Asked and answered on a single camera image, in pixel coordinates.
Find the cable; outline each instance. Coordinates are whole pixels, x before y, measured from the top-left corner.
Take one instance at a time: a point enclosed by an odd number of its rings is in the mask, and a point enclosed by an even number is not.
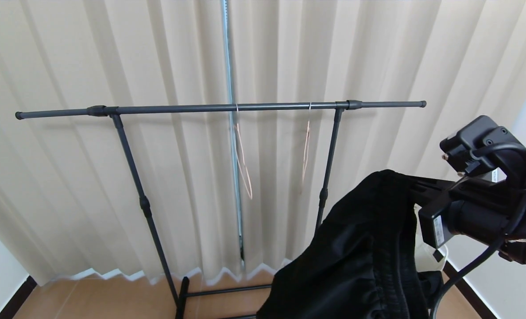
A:
[[[497,143],[493,145],[488,145],[481,149],[470,151],[470,155],[475,160],[479,160],[481,157],[486,156],[487,154],[506,150],[517,152],[522,157],[522,159],[526,161],[526,148],[521,144],[516,143]],[[511,234],[514,231],[514,229],[518,226],[518,223],[522,220],[522,217],[526,212],[526,184],[522,185],[520,190],[515,190],[517,194],[520,194],[520,196],[517,196],[519,198],[519,202],[516,206],[515,213],[512,216],[512,219],[507,224],[503,234],[498,235],[495,241],[492,242],[491,245],[489,245],[489,247],[487,247],[487,249],[483,251],[483,253],[481,253],[467,266],[462,268],[462,270],[460,270],[456,276],[450,278],[448,282],[442,287],[437,297],[435,298],[433,306],[431,307],[431,319],[436,319],[438,306],[440,305],[440,302],[446,294],[446,292],[448,292],[448,290],[450,290],[450,288],[452,288],[456,283],[458,283],[465,275],[469,274],[470,271],[474,270],[484,261],[488,260],[488,258],[490,258],[496,252],[496,250],[501,248],[501,246],[504,244],[505,236]]]

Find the baseboard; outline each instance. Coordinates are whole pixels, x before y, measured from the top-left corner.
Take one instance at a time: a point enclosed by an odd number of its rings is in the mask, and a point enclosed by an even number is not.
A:
[[[444,266],[444,272],[451,278],[458,274],[458,271],[449,262],[446,262]],[[474,310],[480,315],[482,319],[497,319],[493,312],[487,307],[487,305],[480,299],[477,293],[470,287],[470,285],[461,279],[457,284],[458,290],[464,295],[468,303],[472,305]]]
[[[8,304],[6,304],[0,312],[0,319],[13,318],[36,286],[37,283],[33,277],[27,277],[25,282],[21,285],[21,287],[19,287],[19,289],[17,289],[13,297],[9,300]]]

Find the brown tile floor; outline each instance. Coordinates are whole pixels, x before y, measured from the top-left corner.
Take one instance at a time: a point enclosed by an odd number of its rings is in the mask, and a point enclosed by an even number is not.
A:
[[[270,283],[273,277],[261,272],[239,284],[224,275],[218,284],[206,287],[200,274],[190,279],[190,291],[202,291]],[[180,281],[176,281],[177,291]],[[187,299],[187,319],[217,319],[248,315],[261,307],[269,289],[225,293]],[[79,281],[53,281],[37,287],[18,311],[15,319],[124,319],[173,318],[176,307],[166,280],[150,285],[146,278],[127,281],[124,277],[102,280],[91,277]],[[438,311],[439,319],[479,319],[457,288],[449,291]]]

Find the clothes rack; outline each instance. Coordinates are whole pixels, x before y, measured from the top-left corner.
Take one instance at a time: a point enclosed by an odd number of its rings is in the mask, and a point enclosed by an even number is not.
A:
[[[346,110],[354,109],[365,109],[365,108],[382,108],[382,107],[425,107],[426,101],[336,101],[336,102],[312,102],[312,109],[335,109],[334,114],[334,126],[332,128],[332,137],[330,139],[330,147],[328,150],[328,161],[326,162],[326,172],[324,174],[324,184],[319,195],[318,202],[318,215],[316,219],[316,227],[314,233],[322,223],[322,214],[324,213],[324,207],[326,205],[326,199],[328,198],[328,181],[330,180],[330,172],[332,170],[332,160],[334,158],[334,148],[336,147],[336,140],[338,137],[338,129],[340,127],[340,121],[342,119],[342,113]],[[123,122],[121,121],[121,115],[123,114],[142,114],[142,113],[201,113],[201,112],[233,112],[233,111],[269,111],[269,110],[286,110],[286,109],[308,109],[309,103],[255,103],[255,104],[225,104],[225,105],[163,105],[163,106],[129,106],[129,107],[110,107],[105,105],[95,105],[86,109],[57,109],[53,111],[34,111],[34,112],[16,112],[15,117],[18,120],[22,119],[33,119],[38,117],[72,117],[77,115],[89,115],[92,117],[110,117],[113,120],[113,124],[117,129],[121,146],[131,171],[131,176],[137,188],[137,194],[139,196],[139,206],[143,211],[145,219],[157,254],[162,265],[166,280],[170,287],[170,293],[176,304],[176,319],[184,319],[184,309],[186,307],[186,299],[191,297],[215,295],[218,293],[229,293],[237,291],[247,291],[253,289],[271,288],[270,284],[267,285],[254,285],[250,287],[239,287],[230,289],[219,289],[202,292],[189,292],[188,285],[190,280],[188,277],[182,279],[180,286],[180,292],[176,292],[174,282],[170,276],[170,269],[164,252],[162,251],[162,245],[160,243],[159,234],[155,227],[155,222],[152,218],[151,203],[147,199],[144,193],[135,161],[133,160],[133,154],[129,148],[129,142],[125,135],[125,129]],[[239,317],[228,317],[226,319],[248,319],[255,318],[255,315],[241,315]]]

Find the curtain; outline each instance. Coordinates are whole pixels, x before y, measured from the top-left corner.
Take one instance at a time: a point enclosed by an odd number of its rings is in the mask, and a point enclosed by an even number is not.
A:
[[[0,1],[0,238],[39,284],[162,273],[113,123],[15,111],[227,103],[221,2]],[[228,3],[238,103],[418,101],[346,111],[326,210],[370,172],[453,178],[438,143],[526,98],[526,1]],[[225,113],[122,117],[171,270],[240,274]],[[239,113],[247,272],[312,238],[333,111]],[[302,180],[307,121],[309,160]]]

